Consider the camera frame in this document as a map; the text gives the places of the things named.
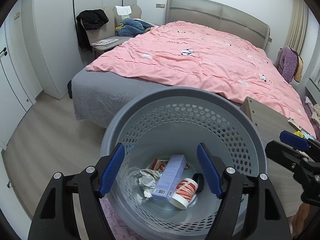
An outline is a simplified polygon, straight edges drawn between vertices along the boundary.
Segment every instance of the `beige curtain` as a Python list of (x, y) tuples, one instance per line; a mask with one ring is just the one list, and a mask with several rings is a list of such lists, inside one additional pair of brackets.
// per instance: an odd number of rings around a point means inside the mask
[(304, 0), (293, 0), (291, 24), (285, 45), (301, 52), (308, 22), (308, 6)]

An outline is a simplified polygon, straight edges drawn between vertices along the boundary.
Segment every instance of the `pink rug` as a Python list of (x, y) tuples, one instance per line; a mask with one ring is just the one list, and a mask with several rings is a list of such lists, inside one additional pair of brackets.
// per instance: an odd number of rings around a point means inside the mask
[(108, 199), (101, 200), (103, 212), (116, 240), (146, 240), (131, 230), (112, 208)]

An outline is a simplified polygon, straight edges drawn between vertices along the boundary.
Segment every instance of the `magazine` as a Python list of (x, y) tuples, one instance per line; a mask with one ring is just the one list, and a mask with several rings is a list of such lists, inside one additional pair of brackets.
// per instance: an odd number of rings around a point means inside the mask
[(103, 39), (92, 43), (92, 46), (109, 46), (110, 44), (119, 41), (119, 39)]

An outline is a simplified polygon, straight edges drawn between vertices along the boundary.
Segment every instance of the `gray bed sheet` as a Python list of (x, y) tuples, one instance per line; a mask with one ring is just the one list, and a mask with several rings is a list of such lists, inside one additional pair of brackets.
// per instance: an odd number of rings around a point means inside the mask
[(76, 119), (87, 119), (105, 128), (126, 103), (144, 93), (166, 87), (141, 78), (125, 78), (112, 72), (85, 69), (75, 75), (71, 83)]

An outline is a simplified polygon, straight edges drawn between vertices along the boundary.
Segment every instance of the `screw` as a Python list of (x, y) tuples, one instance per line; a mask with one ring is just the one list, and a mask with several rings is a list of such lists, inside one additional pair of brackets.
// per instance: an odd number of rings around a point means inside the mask
[(227, 168), (227, 173), (234, 174), (235, 172), (236, 172), (236, 170), (234, 168), (232, 168), (232, 167)]
[(59, 179), (59, 178), (61, 178), (61, 173), (60, 173), (60, 172), (57, 172), (57, 173), (55, 173), (55, 174), (53, 175), (53, 177), (54, 177), (55, 179)]
[(86, 172), (87, 173), (93, 173), (94, 172), (94, 170), (95, 170), (95, 168), (94, 167), (92, 167), (92, 166), (90, 166), (90, 167), (88, 167), (88, 168), (86, 168)]
[(267, 180), (268, 179), (268, 176), (264, 173), (261, 173), (260, 174), (260, 178), (263, 179), (263, 180)]

